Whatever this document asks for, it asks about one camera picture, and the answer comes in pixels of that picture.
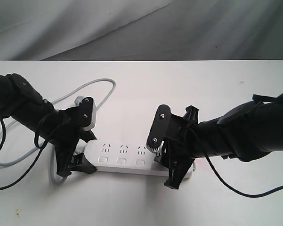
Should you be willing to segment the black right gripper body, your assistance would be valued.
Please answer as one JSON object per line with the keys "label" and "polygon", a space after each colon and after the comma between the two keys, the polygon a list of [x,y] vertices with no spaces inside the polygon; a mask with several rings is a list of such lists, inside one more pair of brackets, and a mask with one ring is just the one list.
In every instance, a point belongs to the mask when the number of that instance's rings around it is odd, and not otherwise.
{"label": "black right gripper body", "polygon": [[218,119],[191,123],[185,116],[171,113],[168,105],[160,105],[154,116],[147,143],[162,146],[161,155],[180,159],[197,159],[208,156],[233,154],[233,148],[217,124]]}

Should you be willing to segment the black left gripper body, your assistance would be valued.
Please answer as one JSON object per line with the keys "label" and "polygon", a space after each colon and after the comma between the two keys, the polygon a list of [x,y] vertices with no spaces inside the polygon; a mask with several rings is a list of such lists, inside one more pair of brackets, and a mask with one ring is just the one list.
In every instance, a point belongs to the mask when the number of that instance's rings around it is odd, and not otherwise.
{"label": "black left gripper body", "polygon": [[80,103],[65,110],[56,110],[49,102],[37,107],[36,147],[43,150],[48,143],[63,145],[81,139]]}

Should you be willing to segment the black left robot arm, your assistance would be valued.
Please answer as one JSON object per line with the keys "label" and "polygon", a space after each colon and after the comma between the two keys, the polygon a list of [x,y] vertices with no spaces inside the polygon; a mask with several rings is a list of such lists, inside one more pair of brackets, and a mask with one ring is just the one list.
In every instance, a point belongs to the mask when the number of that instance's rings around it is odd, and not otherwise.
{"label": "black left robot arm", "polygon": [[71,175],[72,171],[86,174],[96,172],[84,154],[75,155],[79,140],[89,142],[96,137],[96,106],[93,98],[85,97],[78,106],[56,110],[21,75],[0,75],[0,117],[12,117],[35,133],[34,142],[42,137],[55,148],[57,174]]}

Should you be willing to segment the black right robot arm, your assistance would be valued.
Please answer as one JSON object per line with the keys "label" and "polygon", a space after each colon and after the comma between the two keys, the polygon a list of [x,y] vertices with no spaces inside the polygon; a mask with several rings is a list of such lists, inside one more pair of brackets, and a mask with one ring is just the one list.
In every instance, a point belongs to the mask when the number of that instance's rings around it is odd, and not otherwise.
{"label": "black right robot arm", "polygon": [[198,121],[198,108],[188,106],[184,116],[160,105],[146,141],[160,152],[155,161],[169,171],[165,185],[178,189],[198,158],[220,156],[250,162],[283,151],[283,93],[277,97],[253,95],[223,116]]}

